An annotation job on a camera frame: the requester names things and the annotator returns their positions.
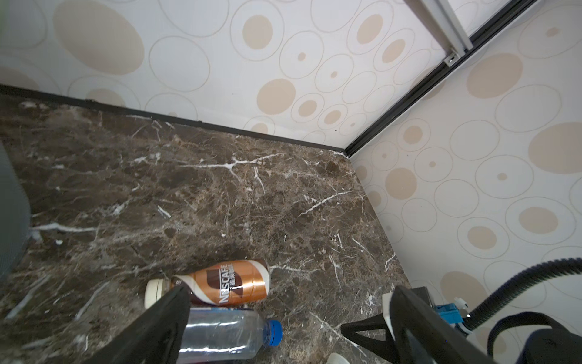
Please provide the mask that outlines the horizontal aluminium rail back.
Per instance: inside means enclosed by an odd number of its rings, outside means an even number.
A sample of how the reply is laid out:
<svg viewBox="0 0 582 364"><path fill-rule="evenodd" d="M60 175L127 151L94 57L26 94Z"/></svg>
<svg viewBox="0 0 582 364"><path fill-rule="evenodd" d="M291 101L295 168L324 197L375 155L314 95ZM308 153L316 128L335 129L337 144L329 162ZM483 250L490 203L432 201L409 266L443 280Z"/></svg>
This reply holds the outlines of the horizontal aluminium rail back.
<svg viewBox="0 0 582 364"><path fill-rule="evenodd" d="M443 62L452 68L474 48L473 43L448 1L421 0L420 4L427 13L427 28L447 54Z"/></svg>

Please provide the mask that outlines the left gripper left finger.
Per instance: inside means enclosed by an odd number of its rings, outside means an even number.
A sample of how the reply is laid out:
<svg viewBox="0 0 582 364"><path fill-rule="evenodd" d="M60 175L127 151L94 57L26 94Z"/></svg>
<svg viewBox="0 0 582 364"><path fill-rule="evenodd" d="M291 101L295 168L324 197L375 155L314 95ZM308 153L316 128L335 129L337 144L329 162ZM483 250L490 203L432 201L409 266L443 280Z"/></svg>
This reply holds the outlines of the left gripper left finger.
<svg viewBox="0 0 582 364"><path fill-rule="evenodd" d="M175 364L189 310L186 288L172 289L86 362Z"/></svg>

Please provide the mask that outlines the clear crushed bottle blue cap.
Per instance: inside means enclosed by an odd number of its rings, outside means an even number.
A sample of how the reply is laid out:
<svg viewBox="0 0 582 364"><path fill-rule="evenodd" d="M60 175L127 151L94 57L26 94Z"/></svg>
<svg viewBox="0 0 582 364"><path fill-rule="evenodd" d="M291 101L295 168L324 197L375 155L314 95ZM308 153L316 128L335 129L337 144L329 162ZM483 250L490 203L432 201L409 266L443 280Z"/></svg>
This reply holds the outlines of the clear crushed bottle blue cap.
<svg viewBox="0 0 582 364"><path fill-rule="evenodd" d="M277 347L282 339L282 324L252 309L192 308L177 362L252 359L263 347Z"/></svg>

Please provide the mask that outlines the green-lined mesh waste bin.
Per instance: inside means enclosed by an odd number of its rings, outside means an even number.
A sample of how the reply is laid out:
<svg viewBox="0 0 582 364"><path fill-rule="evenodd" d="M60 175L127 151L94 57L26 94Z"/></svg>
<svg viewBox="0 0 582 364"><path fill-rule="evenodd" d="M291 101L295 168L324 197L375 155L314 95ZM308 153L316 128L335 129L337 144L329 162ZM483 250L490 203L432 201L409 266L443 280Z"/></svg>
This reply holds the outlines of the green-lined mesh waste bin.
<svg viewBox="0 0 582 364"><path fill-rule="evenodd" d="M30 202L1 144L1 290L23 259L30 239Z"/></svg>

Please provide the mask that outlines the brown Nescafe bottle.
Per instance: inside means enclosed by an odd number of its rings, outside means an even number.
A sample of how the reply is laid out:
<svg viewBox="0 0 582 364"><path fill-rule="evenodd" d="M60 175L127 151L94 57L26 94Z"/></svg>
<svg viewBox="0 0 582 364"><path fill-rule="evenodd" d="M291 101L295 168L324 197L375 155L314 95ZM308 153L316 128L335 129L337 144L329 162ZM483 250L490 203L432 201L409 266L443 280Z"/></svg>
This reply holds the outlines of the brown Nescafe bottle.
<svg viewBox="0 0 582 364"><path fill-rule="evenodd" d="M270 286L268 264L262 259L221 262L170 279L152 279L145 288L144 306L150 308L178 287L186 288L194 306L240 306L265 299Z"/></svg>

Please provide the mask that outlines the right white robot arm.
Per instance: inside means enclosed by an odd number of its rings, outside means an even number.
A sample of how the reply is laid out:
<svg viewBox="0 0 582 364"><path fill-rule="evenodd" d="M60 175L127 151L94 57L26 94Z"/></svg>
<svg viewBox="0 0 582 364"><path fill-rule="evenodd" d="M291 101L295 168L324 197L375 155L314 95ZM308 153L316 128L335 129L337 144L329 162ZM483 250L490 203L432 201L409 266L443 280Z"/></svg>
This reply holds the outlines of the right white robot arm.
<svg viewBox="0 0 582 364"><path fill-rule="evenodd" d="M427 288L398 286L383 296L383 312L341 325L344 338L391 363L492 363L498 336L506 330L535 326L517 359L519 363L579 363L581 337L541 312L521 312L495 324L481 352L468 336L512 300L553 278L579 275L579 258L555 259L518 273L467 315L465 303L437 306Z"/></svg>

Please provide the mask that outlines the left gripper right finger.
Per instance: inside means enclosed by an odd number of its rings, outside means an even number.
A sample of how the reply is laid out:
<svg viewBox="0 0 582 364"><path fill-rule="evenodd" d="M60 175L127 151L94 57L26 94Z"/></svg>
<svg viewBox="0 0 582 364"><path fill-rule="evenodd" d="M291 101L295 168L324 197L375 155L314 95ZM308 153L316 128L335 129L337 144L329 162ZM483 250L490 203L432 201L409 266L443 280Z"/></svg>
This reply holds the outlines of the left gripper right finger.
<svg viewBox="0 0 582 364"><path fill-rule="evenodd" d="M408 288L397 286L389 317L399 363L493 363Z"/></svg>

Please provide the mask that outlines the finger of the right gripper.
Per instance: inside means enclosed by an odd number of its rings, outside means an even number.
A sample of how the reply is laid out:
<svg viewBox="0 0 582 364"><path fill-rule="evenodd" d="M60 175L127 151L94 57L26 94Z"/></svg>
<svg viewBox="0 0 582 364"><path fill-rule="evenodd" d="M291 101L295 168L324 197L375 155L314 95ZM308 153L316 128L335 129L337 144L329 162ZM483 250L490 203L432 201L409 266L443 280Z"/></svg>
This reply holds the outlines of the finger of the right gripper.
<svg viewBox="0 0 582 364"><path fill-rule="evenodd" d="M400 355L391 331L382 314L375 315L357 322L349 322L340 326L344 338L365 348L390 363L400 363ZM364 335L368 332L383 332L383 338L372 338Z"/></svg>

